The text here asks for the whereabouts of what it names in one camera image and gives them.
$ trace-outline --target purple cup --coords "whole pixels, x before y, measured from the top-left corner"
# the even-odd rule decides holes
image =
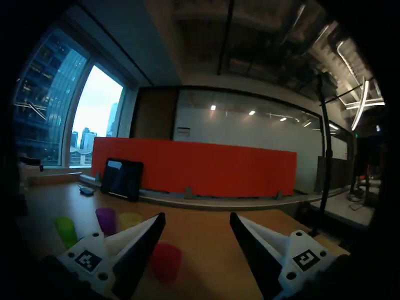
[[[109,207],[98,208],[96,209],[96,216],[105,235],[112,236],[116,234],[116,212],[114,209]]]

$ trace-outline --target window sill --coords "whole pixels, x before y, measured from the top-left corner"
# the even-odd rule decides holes
[[[91,165],[74,165],[74,166],[44,166],[41,175],[61,175],[68,173],[81,172],[83,174],[90,175],[92,170]]]

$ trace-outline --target skyscraper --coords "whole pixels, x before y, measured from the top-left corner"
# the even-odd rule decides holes
[[[85,127],[84,130],[82,131],[82,137],[80,138],[80,148],[83,149],[85,145],[85,136],[91,132],[89,128]]]
[[[95,143],[96,136],[97,136],[97,133],[94,133],[94,132],[85,134],[83,150],[93,151],[93,144]]]
[[[111,105],[111,109],[109,112],[109,117],[108,117],[108,123],[107,123],[107,134],[106,137],[114,137],[116,135],[115,129],[114,129],[114,121],[116,119],[116,113],[117,113],[117,107],[118,103],[113,103]]]
[[[17,150],[42,160],[47,166],[60,164],[60,138],[72,94],[85,62],[55,31],[39,49],[14,99]]]
[[[70,146],[73,147],[73,148],[76,148],[77,145],[78,145],[78,132],[77,131],[72,131]]]

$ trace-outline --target sky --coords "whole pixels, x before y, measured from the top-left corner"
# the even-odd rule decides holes
[[[111,106],[120,100],[123,87],[94,66],[80,96],[72,131],[78,132],[77,144],[85,127],[105,137]]]

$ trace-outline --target glass wall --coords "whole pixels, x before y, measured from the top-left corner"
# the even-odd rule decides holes
[[[17,150],[45,166],[61,164],[64,123],[88,61],[74,46],[62,31],[53,32],[20,79],[14,101]]]
[[[312,193],[323,154],[320,126],[318,116],[275,101],[181,90],[173,139],[296,152],[295,189]]]
[[[79,99],[69,148],[70,166],[92,164],[95,137],[117,136],[116,114],[123,87],[100,68],[93,66]]]

